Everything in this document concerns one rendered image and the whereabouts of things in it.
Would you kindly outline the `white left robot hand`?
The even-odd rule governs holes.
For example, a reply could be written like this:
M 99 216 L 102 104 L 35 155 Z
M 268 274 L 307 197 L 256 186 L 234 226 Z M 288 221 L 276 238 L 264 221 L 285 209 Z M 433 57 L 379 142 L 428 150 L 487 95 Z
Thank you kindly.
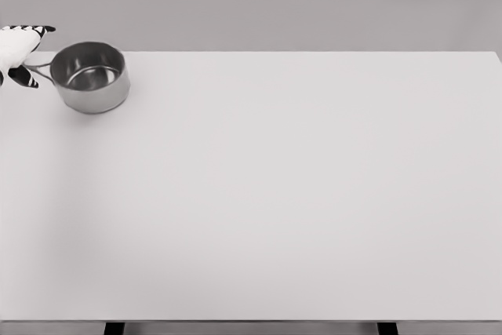
M 24 61 L 40 45 L 49 25 L 8 25 L 0 29 L 0 87 L 10 77 L 20 86 L 37 89 L 38 83 L 24 66 Z

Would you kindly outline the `silver metal pot with handle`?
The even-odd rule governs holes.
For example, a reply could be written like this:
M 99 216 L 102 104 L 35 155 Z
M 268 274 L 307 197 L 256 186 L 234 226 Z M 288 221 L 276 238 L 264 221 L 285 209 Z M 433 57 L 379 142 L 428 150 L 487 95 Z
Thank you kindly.
M 68 107 L 89 115 L 120 106 L 131 88 L 124 55 L 104 42 L 79 42 L 47 64 L 25 67 L 50 80 Z

